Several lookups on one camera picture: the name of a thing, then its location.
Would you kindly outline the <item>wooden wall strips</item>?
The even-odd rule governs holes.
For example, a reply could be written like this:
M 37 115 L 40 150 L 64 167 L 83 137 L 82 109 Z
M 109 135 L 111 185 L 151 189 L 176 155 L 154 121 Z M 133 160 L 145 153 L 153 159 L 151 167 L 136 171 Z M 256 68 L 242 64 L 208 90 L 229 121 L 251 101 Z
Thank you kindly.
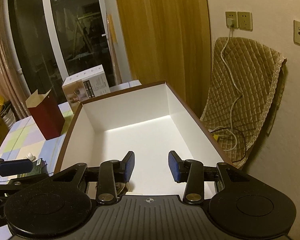
M 116 37 L 113 18 L 111 14 L 107 14 L 107 28 L 108 28 L 108 36 L 111 39 L 111 42 L 117 43 L 117 37 Z

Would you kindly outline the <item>white pill bottle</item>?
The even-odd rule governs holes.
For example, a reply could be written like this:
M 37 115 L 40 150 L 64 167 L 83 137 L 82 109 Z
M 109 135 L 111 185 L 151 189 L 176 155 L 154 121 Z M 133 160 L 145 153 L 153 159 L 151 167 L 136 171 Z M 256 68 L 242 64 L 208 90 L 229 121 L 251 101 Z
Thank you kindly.
M 25 156 L 26 159 L 29 159 L 30 161 L 35 161 L 36 160 L 36 157 L 32 154 L 32 153 L 28 153 L 26 156 Z

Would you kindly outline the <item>beige shiny curtain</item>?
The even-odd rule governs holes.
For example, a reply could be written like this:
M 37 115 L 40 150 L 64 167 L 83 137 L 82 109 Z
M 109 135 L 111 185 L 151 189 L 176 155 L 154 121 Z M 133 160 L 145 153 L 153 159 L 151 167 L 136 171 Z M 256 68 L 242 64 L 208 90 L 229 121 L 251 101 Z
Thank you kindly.
M 29 111 L 25 104 L 26 95 L 15 67 L 5 31 L 3 1 L 0 0 L 0 96 L 10 101 L 16 116 L 23 119 L 29 116 Z

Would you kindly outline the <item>dark red open carton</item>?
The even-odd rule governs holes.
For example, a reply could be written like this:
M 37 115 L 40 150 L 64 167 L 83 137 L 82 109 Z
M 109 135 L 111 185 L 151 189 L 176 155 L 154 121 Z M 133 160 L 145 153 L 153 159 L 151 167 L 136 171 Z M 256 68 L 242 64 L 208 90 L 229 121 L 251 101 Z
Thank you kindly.
M 51 90 L 45 94 L 36 90 L 26 100 L 26 106 L 46 140 L 61 135 L 65 119 Z

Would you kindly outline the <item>white printed product box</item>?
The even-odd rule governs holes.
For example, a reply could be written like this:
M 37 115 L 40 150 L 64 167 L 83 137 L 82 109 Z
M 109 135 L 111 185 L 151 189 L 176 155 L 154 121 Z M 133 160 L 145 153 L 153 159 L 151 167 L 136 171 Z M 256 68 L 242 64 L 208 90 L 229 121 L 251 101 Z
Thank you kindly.
M 67 77 L 62 85 L 62 89 L 66 99 L 72 105 L 110 93 L 102 65 Z

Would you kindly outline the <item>quilted olive cushion cover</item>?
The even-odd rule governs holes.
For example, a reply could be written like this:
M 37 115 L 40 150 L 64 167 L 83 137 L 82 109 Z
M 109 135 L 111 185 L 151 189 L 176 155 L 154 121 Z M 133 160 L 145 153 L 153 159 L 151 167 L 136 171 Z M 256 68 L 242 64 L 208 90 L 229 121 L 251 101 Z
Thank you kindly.
M 201 122 L 235 167 L 247 161 L 262 131 L 270 133 L 285 87 L 286 58 L 243 37 L 215 42 L 211 83 Z

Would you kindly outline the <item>double wall socket plate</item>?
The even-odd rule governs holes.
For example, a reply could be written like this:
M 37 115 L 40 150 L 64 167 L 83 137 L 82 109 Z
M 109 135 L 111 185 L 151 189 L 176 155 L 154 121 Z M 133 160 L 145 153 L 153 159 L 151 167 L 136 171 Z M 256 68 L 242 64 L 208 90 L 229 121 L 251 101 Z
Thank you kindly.
M 245 31 L 253 31 L 253 15 L 251 12 L 226 11 L 225 19 L 227 19 L 228 17 L 234 18 L 237 21 L 235 29 L 240 29 L 240 30 L 245 30 Z

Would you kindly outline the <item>dark green foil sachet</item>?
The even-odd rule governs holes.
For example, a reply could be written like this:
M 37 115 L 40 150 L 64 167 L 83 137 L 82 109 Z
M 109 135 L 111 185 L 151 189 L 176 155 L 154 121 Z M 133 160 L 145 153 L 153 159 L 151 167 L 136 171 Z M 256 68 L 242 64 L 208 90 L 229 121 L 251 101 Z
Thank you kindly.
M 18 174 L 17 177 L 22 178 L 22 177 L 29 177 L 29 176 L 34 176 L 34 175 L 44 174 L 44 173 L 48 174 L 47 163 L 42 158 L 33 161 L 32 164 L 33 164 L 33 168 L 31 172 Z

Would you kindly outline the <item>glass sliding balcony door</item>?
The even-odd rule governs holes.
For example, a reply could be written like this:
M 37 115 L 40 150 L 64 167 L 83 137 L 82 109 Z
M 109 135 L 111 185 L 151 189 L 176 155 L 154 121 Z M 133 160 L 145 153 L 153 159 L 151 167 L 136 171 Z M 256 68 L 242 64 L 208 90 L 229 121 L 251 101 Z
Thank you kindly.
M 104 0 L 3 0 L 8 42 L 26 95 L 52 91 L 63 103 L 64 80 L 102 65 L 115 85 Z

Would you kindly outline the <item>white charger plug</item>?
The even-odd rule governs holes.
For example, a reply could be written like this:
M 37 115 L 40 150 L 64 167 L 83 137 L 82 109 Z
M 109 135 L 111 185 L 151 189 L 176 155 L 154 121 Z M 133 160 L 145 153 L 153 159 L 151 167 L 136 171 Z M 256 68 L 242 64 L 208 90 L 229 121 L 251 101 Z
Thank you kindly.
M 227 26 L 228 26 L 228 28 L 236 28 L 236 23 L 237 23 L 237 21 L 234 19 L 234 18 L 227 18 L 226 19 L 226 24 L 227 24 Z

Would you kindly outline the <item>brown white cardboard shoebox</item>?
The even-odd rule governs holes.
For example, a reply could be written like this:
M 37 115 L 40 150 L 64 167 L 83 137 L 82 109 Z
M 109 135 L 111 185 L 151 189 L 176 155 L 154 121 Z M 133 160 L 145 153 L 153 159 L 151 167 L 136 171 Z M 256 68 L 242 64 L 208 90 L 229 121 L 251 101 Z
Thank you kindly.
M 76 163 L 98 166 L 135 153 L 133 193 L 182 195 L 173 180 L 168 153 L 206 166 L 230 162 L 211 133 L 164 81 L 119 90 L 83 102 L 66 133 L 57 159 L 59 172 Z

